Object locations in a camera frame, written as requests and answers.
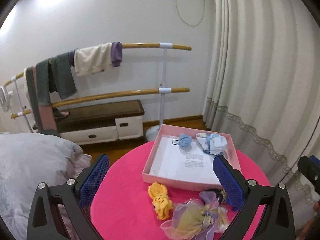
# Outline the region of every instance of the baseboard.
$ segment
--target baseboard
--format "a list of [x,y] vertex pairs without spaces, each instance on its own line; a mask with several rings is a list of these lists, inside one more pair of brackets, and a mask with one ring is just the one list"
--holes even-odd
[[[181,121],[192,121],[192,120],[202,120],[202,115],[192,115],[178,118],[165,119],[164,124],[170,124],[171,122],[181,122]],[[146,121],[143,122],[143,128],[152,127],[159,124],[159,120]]]

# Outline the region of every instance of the wooden barre rail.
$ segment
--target wooden barre rail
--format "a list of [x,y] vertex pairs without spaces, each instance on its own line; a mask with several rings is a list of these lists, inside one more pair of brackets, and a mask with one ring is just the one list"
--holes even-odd
[[[138,49],[138,48],[160,48],[160,43],[124,43],[123,49]],[[172,44],[172,49],[191,50],[192,48],[184,45]],[[23,77],[23,72],[17,75],[17,79]],[[7,81],[4,86],[8,86],[12,83],[11,80]]]
[[[186,93],[190,92],[189,88],[172,88],[171,93]],[[75,99],[69,99],[61,102],[53,103],[52,107],[59,107],[59,106],[68,106],[78,103],[84,103],[89,101],[95,101],[95,100],[102,100],[102,99],[108,99],[108,98],[119,98],[119,97],[129,97],[129,96],[139,96],[139,95],[151,95],[151,94],[159,94],[159,89],[143,89],[143,90],[129,90],[129,91],[121,91],[121,92],[113,92],[113,93],[107,93],[107,94],[100,94],[100,95],[94,95],[94,96],[87,96],[82,98],[75,98]],[[30,114],[31,110],[24,110],[22,112],[22,115]],[[11,119],[19,117],[18,114],[12,114]]]

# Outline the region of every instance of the pink tablecloth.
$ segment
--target pink tablecloth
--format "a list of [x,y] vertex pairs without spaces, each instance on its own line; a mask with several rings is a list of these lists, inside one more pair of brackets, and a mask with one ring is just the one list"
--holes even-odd
[[[105,240],[167,240],[160,229],[162,221],[156,218],[148,195],[149,184],[142,180],[142,170],[153,142],[143,144],[115,162],[103,179],[91,205],[91,220]],[[269,186],[261,169],[246,155],[237,151],[242,174],[255,179],[260,185]],[[168,195],[175,203],[198,198],[199,192],[168,188]],[[244,239],[251,239],[257,227],[263,206],[257,214]],[[230,209],[230,221],[236,213]]]

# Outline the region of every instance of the gray bedding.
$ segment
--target gray bedding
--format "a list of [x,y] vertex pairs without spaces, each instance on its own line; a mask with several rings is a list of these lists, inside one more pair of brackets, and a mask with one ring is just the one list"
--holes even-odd
[[76,178],[90,160],[80,146],[56,136],[0,135],[0,215],[17,240],[26,239],[37,185],[60,185]]

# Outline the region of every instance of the pink box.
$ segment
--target pink box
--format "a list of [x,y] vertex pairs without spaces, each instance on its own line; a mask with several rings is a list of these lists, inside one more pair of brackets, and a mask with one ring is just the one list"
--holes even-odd
[[[210,188],[218,188],[218,189],[222,188],[221,184],[217,184],[217,183],[210,184],[210,183],[190,182],[190,181],[183,181],[183,180],[168,179],[168,178],[163,178],[160,176],[149,174],[151,166],[154,162],[156,153],[158,151],[160,141],[163,137],[169,137],[169,136],[179,137],[181,133],[185,133],[187,135],[192,136],[192,138],[195,139],[196,134],[200,132],[215,133],[211,131],[197,130],[197,129],[163,124],[159,130],[159,133],[151,149],[146,165],[143,169],[143,172],[142,172],[143,181],[150,184],[157,181],[161,184],[165,184],[167,187],[180,188],[185,190],[194,190],[194,191],[204,191]],[[217,133],[217,134],[220,134],[227,139],[228,162],[231,164],[231,166],[234,169],[237,169],[241,172],[238,156],[236,154],[236,149],[234,147],[230,134],[224,134],[224,133]]]

